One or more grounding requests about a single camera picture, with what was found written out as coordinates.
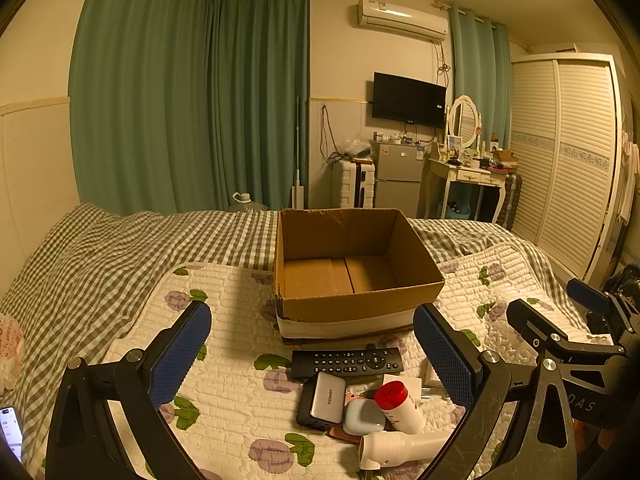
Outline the white plug charger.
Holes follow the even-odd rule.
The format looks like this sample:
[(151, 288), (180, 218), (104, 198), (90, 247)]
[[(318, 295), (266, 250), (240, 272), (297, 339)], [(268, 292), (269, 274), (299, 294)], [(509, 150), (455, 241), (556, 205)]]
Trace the white plug charger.
[(397, 379), (404, 384), (412, 400), (427, 400), (442, 394), (442, 389), (439, 386), (424, 386), (419, 377), (398, 375)]

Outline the white bottle red cap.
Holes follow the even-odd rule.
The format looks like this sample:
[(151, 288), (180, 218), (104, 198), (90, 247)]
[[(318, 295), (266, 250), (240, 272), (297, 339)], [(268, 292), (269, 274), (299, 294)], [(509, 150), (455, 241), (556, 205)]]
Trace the white bottle red cap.
[(424, 415), (403, 382), (386, 382), (376, 390), (373, 400), (397, 431), (404, 434), (420, 434), (423, 431)]

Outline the black TV remote control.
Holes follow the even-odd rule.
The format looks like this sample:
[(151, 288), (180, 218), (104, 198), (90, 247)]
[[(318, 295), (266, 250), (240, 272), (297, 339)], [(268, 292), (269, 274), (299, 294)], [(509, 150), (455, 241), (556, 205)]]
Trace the black TV remote control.
[(296, 350), (292, 354), (291, 376), (308, 379), (328, 373), (338, 377), (369, 377), (399, 374), (404, 362), (398, 348), (365, 348), (362, 350)]

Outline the white cylindrical flashlight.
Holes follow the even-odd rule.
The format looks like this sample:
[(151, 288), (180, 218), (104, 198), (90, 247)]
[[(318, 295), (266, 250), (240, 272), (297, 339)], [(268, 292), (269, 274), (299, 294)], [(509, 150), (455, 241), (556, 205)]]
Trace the white cylindrical flashlight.
[(405, 434), (379, 431), (360, 440), (359, 466), (362, 470), (379, 470), (407, 462), (432, 460), (451, 436), (451, 431)]

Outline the light blue earbuds case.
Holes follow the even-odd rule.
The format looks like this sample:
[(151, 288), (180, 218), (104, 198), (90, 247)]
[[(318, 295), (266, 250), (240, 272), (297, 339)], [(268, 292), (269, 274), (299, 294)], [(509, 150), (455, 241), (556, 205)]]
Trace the light blue earbuds case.
[(346, 405), (343, 429), (351, 436), (363, 437), (385, 429), (386, 417), (371, 399), (356, 398)]

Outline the silver black power bank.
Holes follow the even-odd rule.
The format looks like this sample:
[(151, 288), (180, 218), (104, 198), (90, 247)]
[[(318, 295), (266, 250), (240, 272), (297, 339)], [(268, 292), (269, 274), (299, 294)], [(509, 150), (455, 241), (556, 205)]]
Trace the silver black power bank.
[(308, 379), (300, 395), (296, 413), (299, 426), (328, 431), (341, 425), (345, 408), (346, 380), (326, 372)]

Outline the smartphone with lit screen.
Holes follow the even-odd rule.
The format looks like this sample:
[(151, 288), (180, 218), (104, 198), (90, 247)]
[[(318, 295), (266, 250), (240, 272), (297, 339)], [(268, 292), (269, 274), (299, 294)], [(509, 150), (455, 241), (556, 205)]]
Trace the smartphone with lit screen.
[(1, 435), (20, 462), (23, 452), (23, 433), (13, 406), (0, 408)]

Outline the grey checkered bed sheet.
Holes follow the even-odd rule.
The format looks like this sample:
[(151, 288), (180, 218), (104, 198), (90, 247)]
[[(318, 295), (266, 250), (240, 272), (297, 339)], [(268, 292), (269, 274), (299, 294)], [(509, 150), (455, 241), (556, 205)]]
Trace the grey checkered bed sheet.
[[(20, 416), (23, 460), (43, 479), (48, 428), (67, 361), (104, 360), (111, 345), (134, 328), (160, 281), (194, 264), (232, 266), (272, 274), (278, 215), (275, 212), (140, 212), (121, 217), (90, 204), (58, 222), (28, 258), (1, 300), (25, 336), (23, 370), (16, 387), (1, 396)], [(414, 220), (436, 264), (469, 257), (501, 243), (521, 250), (554, 302), (582, 317), (556, 281), (546, 256), (533, 244), (490, 223)], [(488, 302), (484, 314), (506, 312)]]

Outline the white dressing table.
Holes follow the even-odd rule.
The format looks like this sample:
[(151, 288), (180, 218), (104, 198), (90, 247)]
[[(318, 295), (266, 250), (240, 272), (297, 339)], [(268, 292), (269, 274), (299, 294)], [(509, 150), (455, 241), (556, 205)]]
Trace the white dressing table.
[(446, 217), (451, 185), (458, 182), (477, 185), (480, 187), (480, 195), (478, 196), (479, 204), (482, 203), (484, 188), (496, 188), (498, 190), (498, 202), (495, 206), (491, 222), (498, 222), (499, 214), (504, 204), (504, 200), (506, 199), (506, 174), (500, 174), (500, 172), (480, 168), (451, 165), (448, 164), (448, 162), (441, 162), (434, 158), (430, 158), (428, 160), (427, 169), (427, 182), (429, 185), (433, 184), (434, 179), (444, 181), (442, 197), (439, 200), (436, 200), (436, 204), (440, 205), (439, 218), (443, 219)]

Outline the white louvered wardrobe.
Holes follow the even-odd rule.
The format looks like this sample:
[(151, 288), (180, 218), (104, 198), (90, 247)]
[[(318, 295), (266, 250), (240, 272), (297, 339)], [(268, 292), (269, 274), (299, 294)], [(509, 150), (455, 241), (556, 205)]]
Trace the white louvered wardrobe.
[(514, 61), (510, 149), (523, 179), (514, 233), (544, 252), (563, 278), (591, 280), (613, 229), (622, 164), (612, 55)]

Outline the oval white vanity mirror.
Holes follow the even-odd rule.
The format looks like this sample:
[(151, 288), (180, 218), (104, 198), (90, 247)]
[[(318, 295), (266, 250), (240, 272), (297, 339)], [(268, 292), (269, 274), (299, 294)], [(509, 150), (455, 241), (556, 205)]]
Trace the oval white vanity mirror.
[(475, 148), (482, 133), (482, 118), (470, 96), (462, 94), (452, 103), (446, 121), (446, 135), (460, 140), (460, 148)]

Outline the white mop pole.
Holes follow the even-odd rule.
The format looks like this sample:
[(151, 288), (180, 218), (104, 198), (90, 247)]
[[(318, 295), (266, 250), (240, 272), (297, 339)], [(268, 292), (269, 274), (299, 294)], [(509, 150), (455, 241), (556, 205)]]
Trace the white mop pole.
[(296, 96), (295, 101), (295, 130), (294, 130), (294, 155), (295, 172), (291, 188), (291, 206), (293, 209), (304, 208), (304, 187), (300, 178), (300, 99)]

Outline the small teal window curtain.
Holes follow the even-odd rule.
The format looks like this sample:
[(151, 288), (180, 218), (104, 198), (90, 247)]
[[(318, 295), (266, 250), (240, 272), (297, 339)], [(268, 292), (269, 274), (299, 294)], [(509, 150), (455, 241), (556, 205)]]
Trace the small teal window curtain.
[(512, 104), (512, 63), (506, 26), (489, 18), (478, 20), (471, 10), (449, 10), (454, 48), (454, 95), (468, 96), (482, 115), (482, 139), (509, 142)]

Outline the black wall television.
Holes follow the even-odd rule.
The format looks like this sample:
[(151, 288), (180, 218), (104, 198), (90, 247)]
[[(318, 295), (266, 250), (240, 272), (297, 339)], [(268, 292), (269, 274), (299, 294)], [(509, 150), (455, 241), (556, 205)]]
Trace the black wall television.
[(374, 74), (374, 118), (442, 129), (445, 108), (446, 88), (439, 84), (390, 74)]

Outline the white wall air conditioner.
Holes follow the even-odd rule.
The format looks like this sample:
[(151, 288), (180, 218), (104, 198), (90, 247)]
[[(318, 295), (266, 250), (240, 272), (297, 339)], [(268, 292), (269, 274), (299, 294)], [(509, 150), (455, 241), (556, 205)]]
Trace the white wall air conditioner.
[(358, 25), (438, 44), (448, 35), (446, 18), (380, 0), (358, 1)]

